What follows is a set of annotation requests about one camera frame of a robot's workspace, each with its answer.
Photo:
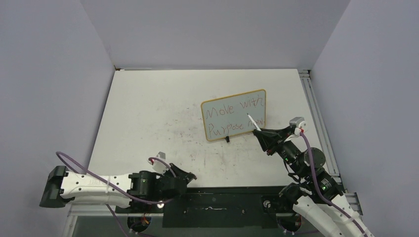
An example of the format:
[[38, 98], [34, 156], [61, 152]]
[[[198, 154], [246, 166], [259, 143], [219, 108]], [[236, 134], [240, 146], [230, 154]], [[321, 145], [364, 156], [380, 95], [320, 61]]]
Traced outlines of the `red capped whiteboard marker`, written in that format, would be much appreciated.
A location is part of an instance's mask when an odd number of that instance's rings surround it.
[[249, 117], [250, 121], [254, 125], [255, 129], [257, 131], [261, 131], [261, 128], [259, 127], [259, 125], [257, 124], [257, 122], [252, 118], [252, 116], [250, 114], [247, 114], [247, 116]]

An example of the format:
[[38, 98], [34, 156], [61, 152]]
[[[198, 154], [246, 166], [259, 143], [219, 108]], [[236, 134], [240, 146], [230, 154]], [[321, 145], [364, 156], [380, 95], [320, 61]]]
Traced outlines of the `yellow framed whiteboard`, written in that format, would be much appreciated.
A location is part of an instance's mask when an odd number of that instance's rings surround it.
[[247, 114], [260, 128], [266, 126], [266, 90], [207, 100], [201, 103], [201, 112], [207, 141], [225, 139], [252, 132], [255, 127]]

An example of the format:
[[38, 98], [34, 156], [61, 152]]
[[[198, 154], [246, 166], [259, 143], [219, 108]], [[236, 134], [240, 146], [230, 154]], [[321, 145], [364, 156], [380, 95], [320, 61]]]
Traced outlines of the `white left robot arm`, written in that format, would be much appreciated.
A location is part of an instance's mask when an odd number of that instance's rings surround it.
[[56, 166], [48, 175], [39, 203], [44, 208], [63, 208], [68, 203], [108, 204], [139, 213], [147, 205], [163, 205], [186, 193], [197, 176], [174, 164], [163, 173], [140, 171], [99, 176]]

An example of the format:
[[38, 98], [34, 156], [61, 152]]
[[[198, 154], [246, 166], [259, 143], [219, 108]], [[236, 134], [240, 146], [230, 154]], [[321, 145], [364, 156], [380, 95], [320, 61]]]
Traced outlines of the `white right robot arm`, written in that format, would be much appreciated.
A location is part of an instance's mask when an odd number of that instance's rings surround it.
[[300, 215], [325, 237], [373, 236], [341, 185], [324, 169], [325, 154], [310, 145], [304, 129], [290, 125], [252, 133], [268, 156], [281, 157], [294, 180], [279, 192], [283, 210]]

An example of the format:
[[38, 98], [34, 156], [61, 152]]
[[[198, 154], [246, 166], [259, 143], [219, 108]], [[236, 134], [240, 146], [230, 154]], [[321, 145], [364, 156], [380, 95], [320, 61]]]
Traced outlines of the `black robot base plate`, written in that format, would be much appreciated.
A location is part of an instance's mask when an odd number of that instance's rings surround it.
[[135, 202], [132, 207], [116, 208], [127, 214], [129, 224], [145, 215], [161, 217], [164, 228], [241, 228], [272, 229], [281, 226], [297, 231], [302, 218], [293, 212], [282, 186], [188, 188], [187, 192], [163, 208]]

